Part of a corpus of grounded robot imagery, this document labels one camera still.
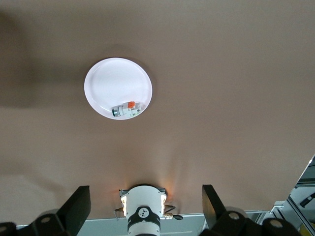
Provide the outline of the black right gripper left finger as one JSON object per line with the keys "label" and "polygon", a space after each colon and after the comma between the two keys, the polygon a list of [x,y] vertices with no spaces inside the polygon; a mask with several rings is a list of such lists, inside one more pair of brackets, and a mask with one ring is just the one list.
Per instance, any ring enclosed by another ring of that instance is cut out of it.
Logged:
{"label": "black right gripper left finger", "polygon": [[0,236],[77,236],[91,212],[90,187],[80,186],[56,213],[44,214],[18,229],[0,223]]}

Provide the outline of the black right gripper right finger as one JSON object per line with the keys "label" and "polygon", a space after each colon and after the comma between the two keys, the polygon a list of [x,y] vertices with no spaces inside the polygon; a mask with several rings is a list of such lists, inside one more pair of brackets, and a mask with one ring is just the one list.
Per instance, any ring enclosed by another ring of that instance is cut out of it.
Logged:
{"label": "black right gripper right finger", "polygon": [[237,211],[228,211],[210,184],[202,186],[202,206],[208,228],[201,236],[301,236],[283,219],[267,218],[259,225]]}

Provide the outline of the orange grey circuit breaker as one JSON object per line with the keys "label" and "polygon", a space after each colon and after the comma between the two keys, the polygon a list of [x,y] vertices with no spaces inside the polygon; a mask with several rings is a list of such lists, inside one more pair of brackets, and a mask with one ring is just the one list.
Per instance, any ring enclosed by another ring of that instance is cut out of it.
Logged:
{"label": "orange grey circuit breaker", "polygon": [[114,117],[135,117],[142,112],[142,105],[140,102],[130,101],[123,105],[115,106],[112,108]]}

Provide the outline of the pale round plate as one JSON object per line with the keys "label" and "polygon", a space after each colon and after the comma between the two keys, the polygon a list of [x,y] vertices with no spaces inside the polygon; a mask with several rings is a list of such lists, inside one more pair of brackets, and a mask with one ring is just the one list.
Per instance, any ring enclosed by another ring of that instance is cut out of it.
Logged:
{"label": "pale round plate", "polygon": [[153,88],[150,77],[140,65],[124,58],[108,58],[99,61],[88,71],[84,93],[90,106],[100,115],[127,120],[138,115],[131,118],[114,117],[112,108],[135,101],[141,103],[143,113],[150,104]]}

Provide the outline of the aluminium frame post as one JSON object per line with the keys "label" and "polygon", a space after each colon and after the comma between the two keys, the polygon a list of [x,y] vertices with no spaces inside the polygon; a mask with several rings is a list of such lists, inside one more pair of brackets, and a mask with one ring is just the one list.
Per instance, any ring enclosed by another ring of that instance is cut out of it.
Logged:
{"label": "aluminium frame post", "polygon": [[291,223],[302,236],[315,236],[315,154],[283,202],[275,202],[270,214]]}

